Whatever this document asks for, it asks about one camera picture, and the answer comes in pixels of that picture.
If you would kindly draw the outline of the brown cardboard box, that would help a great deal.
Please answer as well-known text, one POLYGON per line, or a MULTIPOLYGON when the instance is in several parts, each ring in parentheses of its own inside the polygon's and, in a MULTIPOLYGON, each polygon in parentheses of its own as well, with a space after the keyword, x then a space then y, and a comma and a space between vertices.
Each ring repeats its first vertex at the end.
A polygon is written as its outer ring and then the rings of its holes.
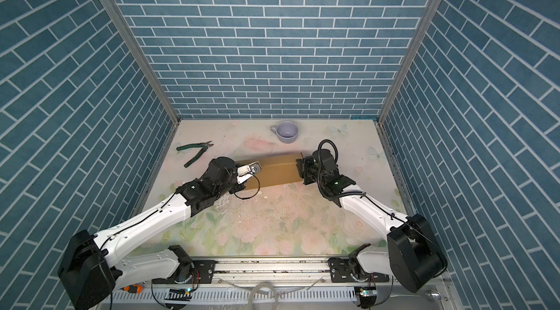
POLYGON ((302 182, 303 179, 298 174, 296 164, 296 160, 302 158, 300 153, 294 153, 239 161, 238 164, 240 165, 247 165, 258 161, 262 169, 261 172, 256 174, 256 179, 250 178, 245 183, 246 190, 257 189, 257 180, 260 181, 261 188, 302 182))

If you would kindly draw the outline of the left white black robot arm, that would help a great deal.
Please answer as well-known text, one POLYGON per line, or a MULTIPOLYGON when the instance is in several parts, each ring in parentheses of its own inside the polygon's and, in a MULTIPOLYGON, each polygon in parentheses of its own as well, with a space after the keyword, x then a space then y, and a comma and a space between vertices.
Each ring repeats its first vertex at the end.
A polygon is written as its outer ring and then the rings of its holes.
POLYGON ((202 177, 178 187, 169 198, 111 228, 90 234, 81 230, 64 251, 58 277, 76 309, 90 309, 113 290, 146 279, 166 279, 186 262, 176 248, 146 261, 126 263, 127 255, 167 228, 214 205, 225 193, 245 188, 251 169, 227 157, 210 161, 202 177))

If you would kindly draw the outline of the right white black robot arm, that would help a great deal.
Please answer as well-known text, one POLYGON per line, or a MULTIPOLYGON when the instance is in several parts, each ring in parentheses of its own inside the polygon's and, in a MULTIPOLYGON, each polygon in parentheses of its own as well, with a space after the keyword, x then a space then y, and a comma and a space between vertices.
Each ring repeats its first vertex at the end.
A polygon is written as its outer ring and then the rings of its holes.
POLYGON ((329 150, 316 150, 296 161, 305 185, 316 184, 322 197, 357 215, 384 237, 386 251, 363 244, 349 254, 353 277, 363 280, 370 274, 392 276, 405 289, 415 293, 448 267, 427 220, 419 215, 400 213, 366 193, 338 170, 338 156, 329 150))

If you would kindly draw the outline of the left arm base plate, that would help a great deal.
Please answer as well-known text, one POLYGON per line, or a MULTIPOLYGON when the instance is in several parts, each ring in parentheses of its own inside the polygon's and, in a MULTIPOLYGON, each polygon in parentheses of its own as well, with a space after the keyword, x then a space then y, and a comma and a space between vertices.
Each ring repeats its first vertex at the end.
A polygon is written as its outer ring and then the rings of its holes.
POLYGON ((190 264, 180 264, 177 270, 168 278, 153 279, 157 285, 207 285, 211 284, 215 267, 215 260, 194 260, 190 264))

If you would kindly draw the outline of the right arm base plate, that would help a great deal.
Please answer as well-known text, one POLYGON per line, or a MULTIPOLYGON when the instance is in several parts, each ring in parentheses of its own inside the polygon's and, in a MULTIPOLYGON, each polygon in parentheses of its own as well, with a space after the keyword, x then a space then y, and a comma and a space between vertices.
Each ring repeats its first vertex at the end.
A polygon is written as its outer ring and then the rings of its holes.
POLYGON ((386 274, 366 273, 355 259, 332 257, 327 265, 332 283, 389 282, 386 274))

